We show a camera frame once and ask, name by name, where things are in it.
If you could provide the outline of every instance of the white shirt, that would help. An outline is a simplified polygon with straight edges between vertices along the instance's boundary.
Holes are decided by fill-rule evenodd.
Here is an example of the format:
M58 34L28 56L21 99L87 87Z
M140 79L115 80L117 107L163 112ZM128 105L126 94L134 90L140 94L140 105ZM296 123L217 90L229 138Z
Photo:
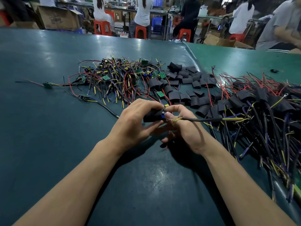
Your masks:
M278 8L276 8L273 12L273 14L275 15L277 12L279 12L279 10L282 8L282 7L286 7L288 6L290 3L292 3L293 0L287 0L285 2L283 2L281 5L278 6Z
M153 7L153 0L145 1L145 8L143 7L142 0L138 0L138 10L134 18L134 22L141 26L150 25L150 12Z
M103 0L102 8L97 8L97 0L93 0L93 6L94 6L94 18L95 20L107 20L107 14L104 12L104 5L109 3L108 0Z
M40 0L40 5L55 7L55 0Z
M241 34L246 30L246 24L254 14L254 5L248 11L248 4L248 2L242 3L233 11L234 19L229 29L230 34Z

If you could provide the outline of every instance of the white container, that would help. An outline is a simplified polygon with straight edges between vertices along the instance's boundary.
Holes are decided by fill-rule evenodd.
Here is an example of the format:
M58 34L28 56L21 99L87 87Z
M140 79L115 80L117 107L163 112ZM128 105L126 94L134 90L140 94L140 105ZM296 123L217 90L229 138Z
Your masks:
M200 8L200 10L199 10L198 17L206 16L207 13L208 13L208 6L202 5L201 8Z

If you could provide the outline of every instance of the gray shirt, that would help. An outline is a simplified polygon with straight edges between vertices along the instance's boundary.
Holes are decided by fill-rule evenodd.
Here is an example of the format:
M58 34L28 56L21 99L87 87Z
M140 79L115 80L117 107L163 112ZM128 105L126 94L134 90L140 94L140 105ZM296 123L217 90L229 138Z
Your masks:
M266 24L256 44L256 50L266 51L278 43L285 42L275 36L274 29L276 27L286 26L286 30L292 29L294 34L299 34L297 28L300 19L301 8L297 7L294 2L279 9L279 11Z

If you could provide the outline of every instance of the fingernail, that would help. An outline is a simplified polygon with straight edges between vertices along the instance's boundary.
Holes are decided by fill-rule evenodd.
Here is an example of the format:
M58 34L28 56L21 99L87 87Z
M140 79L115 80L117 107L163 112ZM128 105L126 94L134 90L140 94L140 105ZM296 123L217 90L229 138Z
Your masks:
M173 117L173 115L170 113L170 112L166 112L165 113L165 118L172 118Z

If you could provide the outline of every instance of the red plastic stool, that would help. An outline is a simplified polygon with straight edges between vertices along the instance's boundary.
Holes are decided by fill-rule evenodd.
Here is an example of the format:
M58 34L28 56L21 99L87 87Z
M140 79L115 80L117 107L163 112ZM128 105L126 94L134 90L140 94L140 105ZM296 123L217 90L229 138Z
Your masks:
M184 33L186 33L186 42L190 42L190 36L191 36L190 29L180 29L178 39L182 38Z
M135 38L138 39L138 31L142 30L143 31L143 39L147 39L146 36L146 27L141 26L141 25L136 25L136 30L135 30Z
M9 22L7 16L8 16L8 14L6 13L6 11L1 11L0 10L0 17L3 19L5 25L10 26L11 23Z
M114 11L112 11L112 10L105 10L104 12L107 13L107 14L109 14L109 15L111 15L112 18L113 18L113 20L114 20L114 22L115 22L115 12Z
M97 32L97 27L96 27L97 24L100 26L100 33ZM107 21L94 20L94 33L96 35L109 35L109 36L112 36L112 32L111 32L111 29L110 29L110 23L107 22Z
M230 37L229 37L229 40L231 39L235 39L236 41L239 41L239 42L244 42L244 38L245 38L245 34L232 34Z
M172 20L172 26L173 27L177 26L182 21L182 19L183 17L175 16Z

